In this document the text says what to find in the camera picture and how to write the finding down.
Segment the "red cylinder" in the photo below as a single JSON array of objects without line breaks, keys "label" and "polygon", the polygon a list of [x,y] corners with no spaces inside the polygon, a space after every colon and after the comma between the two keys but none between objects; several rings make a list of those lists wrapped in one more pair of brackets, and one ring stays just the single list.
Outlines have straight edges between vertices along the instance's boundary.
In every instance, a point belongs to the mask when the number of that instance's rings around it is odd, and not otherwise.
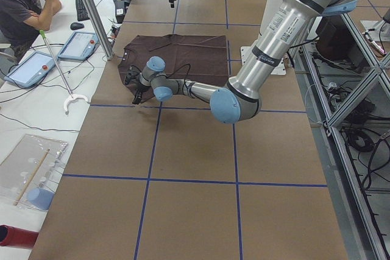
[{"label": "red cylinder", "polygon": [[1,246],[32,249],[39,232],[1,225]]}]

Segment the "black box white label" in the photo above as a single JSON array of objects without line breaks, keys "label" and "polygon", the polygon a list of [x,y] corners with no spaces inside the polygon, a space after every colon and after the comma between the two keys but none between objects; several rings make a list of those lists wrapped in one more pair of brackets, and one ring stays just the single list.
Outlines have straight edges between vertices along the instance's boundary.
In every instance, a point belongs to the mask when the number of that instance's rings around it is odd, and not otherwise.
[{"label": "black box white label", "polygon": [[122,0],[116,0],[115,5],[115,19],[118,24],[121,24],[124,21],[126,15],[126,3]]}]

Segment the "dark brown t-shirt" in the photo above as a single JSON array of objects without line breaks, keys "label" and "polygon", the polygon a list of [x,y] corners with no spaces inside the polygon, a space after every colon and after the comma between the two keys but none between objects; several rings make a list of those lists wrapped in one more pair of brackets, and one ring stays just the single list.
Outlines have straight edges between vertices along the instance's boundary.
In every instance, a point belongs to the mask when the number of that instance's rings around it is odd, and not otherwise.
[{"label": "dark brown t-shirt", "polygon": [[[124,47],[124,55],[118,65],[122,83],[131,66],[138,67],[141,72],[154,56],[165,62],[165,73],[169,79],[185,79],[187,82],[222,87],[229,77],[227,39],[224,35],[138,35]],[[135,96],[135,83],[126,87]],[[150,88],[143,93],[141,103],[153,97],[153,89]]]}]

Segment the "black keyboard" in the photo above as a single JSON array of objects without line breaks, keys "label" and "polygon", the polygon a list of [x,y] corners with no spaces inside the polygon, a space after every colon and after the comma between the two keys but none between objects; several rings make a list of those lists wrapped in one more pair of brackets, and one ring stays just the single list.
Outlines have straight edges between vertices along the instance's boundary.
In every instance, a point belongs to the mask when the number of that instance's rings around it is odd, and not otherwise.
[{"label": "black keyboard", "polygon": [[75,0],[75,7],[78,21],[86,21],[90,19],[83,0]]}]

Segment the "seated man grey shirt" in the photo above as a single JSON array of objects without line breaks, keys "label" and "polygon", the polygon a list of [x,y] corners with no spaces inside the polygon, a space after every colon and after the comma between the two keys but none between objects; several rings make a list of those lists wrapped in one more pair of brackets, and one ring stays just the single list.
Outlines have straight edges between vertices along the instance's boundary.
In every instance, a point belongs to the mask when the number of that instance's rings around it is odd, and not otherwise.
[{"label": "seated man grey shirt", "polygon": [[1,33],[17,60],[22,59],[40,30],[51,28],[61,8],[60,0],[1,0]]}]

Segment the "aluminium side frame rail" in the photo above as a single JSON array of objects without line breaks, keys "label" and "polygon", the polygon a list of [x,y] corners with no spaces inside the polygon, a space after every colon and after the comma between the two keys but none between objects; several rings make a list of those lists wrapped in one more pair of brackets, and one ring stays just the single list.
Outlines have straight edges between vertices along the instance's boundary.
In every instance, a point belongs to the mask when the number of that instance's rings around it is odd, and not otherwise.
[{"label": "aluminium side frame rail", "polygon": [[298,49],[305,105],[335,162],[356,242],[352,258],[389,258],[389,25],[360,7],[317,19]]}]

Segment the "blue teach pendant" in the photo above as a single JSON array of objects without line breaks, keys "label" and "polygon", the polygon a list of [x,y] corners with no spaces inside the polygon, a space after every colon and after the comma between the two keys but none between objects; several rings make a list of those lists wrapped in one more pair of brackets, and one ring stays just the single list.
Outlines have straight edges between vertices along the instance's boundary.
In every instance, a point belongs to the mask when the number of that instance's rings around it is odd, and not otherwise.
[{"label": "blue teach pendant", "polygon": [[68,61],[85,61],[95,52],[98,43],[99,39],[95,33],[74,31],[61,48],[57,58]]},{"label": "blue teach pendant", "polygon": [[54,59],[49,54],[34,52],[8,73],[4,79],[20,88],[31,88],[46,77],[54,66]]}]

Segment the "clear plastic bag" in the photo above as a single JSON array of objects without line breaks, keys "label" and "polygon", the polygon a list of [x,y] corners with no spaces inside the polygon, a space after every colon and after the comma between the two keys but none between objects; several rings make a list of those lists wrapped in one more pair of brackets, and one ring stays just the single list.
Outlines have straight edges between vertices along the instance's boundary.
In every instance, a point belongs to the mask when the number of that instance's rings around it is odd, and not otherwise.
[{"label": "clear plastic bag", "polygon": [[34,188],[55,191],[66,164],[68,143],[37,135],[24,135],[1,161],[1,201],[20,208],[39,209],[27,201]]}]

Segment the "far blue teach pendant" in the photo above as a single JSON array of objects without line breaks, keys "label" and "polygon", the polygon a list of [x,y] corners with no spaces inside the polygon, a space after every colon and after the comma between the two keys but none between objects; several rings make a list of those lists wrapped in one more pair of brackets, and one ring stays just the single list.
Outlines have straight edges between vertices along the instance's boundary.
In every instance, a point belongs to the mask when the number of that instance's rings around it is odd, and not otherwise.
[{"label": "far blue teach pendant", "polygon": [[74,31],[61,48],[57,58],[68,61],[85,61],[95,52],[98,43],[99,39],[95,33]]}]

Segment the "black computer mouse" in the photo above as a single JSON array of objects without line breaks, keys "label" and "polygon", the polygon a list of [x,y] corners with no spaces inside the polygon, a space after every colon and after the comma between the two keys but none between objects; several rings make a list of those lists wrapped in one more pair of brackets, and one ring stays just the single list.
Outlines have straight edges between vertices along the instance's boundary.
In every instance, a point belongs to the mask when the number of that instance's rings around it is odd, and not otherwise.
[{"label": "black computer mouse", "polygon": [[71,30],[79,30],[79,29],[83,29],[84,27],[85,27],[84,24],[78,22],[73,22],[70,25]]}]

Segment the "aluminium frame post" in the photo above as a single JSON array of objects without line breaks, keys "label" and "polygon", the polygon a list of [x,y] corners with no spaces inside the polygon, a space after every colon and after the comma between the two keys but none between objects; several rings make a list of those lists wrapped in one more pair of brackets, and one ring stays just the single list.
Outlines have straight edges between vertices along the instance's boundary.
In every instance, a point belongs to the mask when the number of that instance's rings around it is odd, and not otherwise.
[{"label": "aluminium frame post", "polygon": [[98,10],[95,6],[95,3],[93,0],[82,0],[82,1],[87,9],[88,16],[90,17],[92,26],[99,39],[101,47],[103,48],[105,56],[107,60],[111,60],[114,56],[113,49],[105,33],[105,29],[101,21],[101,18],[98,14]]}]

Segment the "light blue cup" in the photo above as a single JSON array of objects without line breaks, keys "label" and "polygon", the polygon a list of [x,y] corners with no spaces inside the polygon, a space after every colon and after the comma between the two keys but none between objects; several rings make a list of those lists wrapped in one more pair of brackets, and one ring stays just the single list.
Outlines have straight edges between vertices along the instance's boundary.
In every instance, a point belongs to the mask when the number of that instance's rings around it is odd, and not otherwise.
[{"label": "light blue cup", "polygon": [[53,197],[52,191],[43,188],[34,188],[27,193],[27,201],[45,211],[49,209]]}]

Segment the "near blue teach pendant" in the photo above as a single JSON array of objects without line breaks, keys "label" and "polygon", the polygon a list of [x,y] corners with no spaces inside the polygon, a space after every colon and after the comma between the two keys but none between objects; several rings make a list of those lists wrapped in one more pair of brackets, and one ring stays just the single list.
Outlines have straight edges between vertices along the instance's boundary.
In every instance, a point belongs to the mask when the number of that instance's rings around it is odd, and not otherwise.
[{"label": "near blue teach pendant", "polygon": [[46,77],[54,66],[54,59],[49,54],[34,52],[8,73],[4,79],[20,88],[31,88]]}]

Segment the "white reacher grabber stick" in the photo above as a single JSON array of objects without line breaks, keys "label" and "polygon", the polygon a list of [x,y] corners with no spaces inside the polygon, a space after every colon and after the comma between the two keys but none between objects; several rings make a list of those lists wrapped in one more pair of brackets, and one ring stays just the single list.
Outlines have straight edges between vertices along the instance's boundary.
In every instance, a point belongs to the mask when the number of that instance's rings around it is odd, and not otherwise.
[{"label": "white reacher grabber stick", "polygon": [[44,43],[49,51],[49,54],[51,55],[51,57],[54,61],[55,67],[57,68],[57,70],[60,74],[60,77],[62,78],[63,83],[65,84],[65,88],[69,94],[69,96],[65,99],[65,101],[63,103],[63,109],[65,111],[65,114],[68,115],[69,114],[69,105],[71,102],[75,102],[76,100],[84,100],[86,103],[89,103],[89,100],[88,100],[86,95],[73,93],[73,90],[71,89],[71,87],[70,87],[70,85],[69,85],[60,65],[59,65],[59,61],[57,60],[57,57],[55,56],[55,54],[53,53],[53,51],[51,49],[51,45],[49,44],[49,41],[46,38],[44,30],[39,30],[39,33],[40,33],[40,36],[42,37],[42,39],[43,39],[43,41],[44,41]]}]

